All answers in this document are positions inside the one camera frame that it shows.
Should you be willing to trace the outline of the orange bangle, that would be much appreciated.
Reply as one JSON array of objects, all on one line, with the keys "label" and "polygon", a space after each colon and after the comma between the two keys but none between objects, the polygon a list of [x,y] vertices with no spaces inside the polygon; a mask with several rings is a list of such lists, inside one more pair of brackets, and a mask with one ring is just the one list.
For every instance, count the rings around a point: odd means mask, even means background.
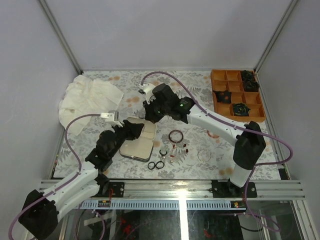
[{"label": "orange bangle", "polygon": [[213,139],[218,139],[219,138],[219,136],[217,134],[210,133],[209,130],[207,130],[206,133],[210,138],[213,138]]}]

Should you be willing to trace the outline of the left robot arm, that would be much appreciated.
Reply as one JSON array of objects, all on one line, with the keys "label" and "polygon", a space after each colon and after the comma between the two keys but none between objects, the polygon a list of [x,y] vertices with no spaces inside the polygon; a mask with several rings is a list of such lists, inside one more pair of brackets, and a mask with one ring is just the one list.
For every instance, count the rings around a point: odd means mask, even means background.
[{"label": "left robot arm", "polygon": [[47,190],[31,191],[24,202],[18,222],[37,240],[44,240],[56,229],[60,220],[84,200],[105,197],[110,190],[104,171],[125,141],[140,137],[145,125],[124,120],[112,130],[100,133],[95,148],[75,170]]}]

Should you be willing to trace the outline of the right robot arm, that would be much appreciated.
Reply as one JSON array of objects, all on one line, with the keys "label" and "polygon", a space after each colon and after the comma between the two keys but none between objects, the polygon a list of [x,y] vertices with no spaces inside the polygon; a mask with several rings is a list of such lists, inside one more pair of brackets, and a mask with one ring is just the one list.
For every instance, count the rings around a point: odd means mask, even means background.
[{"label": "right robot arm", "polygon": [[145,119],[152,123],[169,116],[175,121],[201,127],[226,140],[234,147],[233,173],[229,178],[228,192],[233,197],[240,197],[246,191],[246,182],[266,148],[266,142],[258,123],[238,122],[210,111],[193,98],[180,98],[165,83],[151,83],[140,86],[140,93],[145,96],[143,107]]}]

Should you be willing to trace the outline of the cream navy jewelry box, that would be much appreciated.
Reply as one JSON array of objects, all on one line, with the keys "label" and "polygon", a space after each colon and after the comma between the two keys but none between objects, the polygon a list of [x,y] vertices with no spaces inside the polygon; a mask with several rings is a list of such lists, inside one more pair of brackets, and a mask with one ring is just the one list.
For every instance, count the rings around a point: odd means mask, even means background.
[{"label": "cream navy jewelry box", "polygon": [[156,137],[157,125],[151,121],[135,116],[127,118],[131,123],[143,123],[144,128],[140,137],[135,140],[126,140],[119,149],[119,154],[125,158],[147,163],[152,155],[154,139]]}]

